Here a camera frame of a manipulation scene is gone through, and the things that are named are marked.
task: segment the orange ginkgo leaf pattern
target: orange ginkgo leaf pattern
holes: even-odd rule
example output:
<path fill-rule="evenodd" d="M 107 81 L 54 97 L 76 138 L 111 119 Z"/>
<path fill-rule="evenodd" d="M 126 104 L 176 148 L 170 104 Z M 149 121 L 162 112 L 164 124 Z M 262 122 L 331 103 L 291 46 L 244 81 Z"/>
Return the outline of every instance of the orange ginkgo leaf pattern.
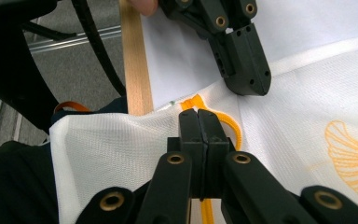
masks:
<path fill-rule="evenodd" d="M 348 134 L 342 121 L 331 121 L 325 129 L 328 154 L 338 175 L 358 193 L 358 140 Z"/>

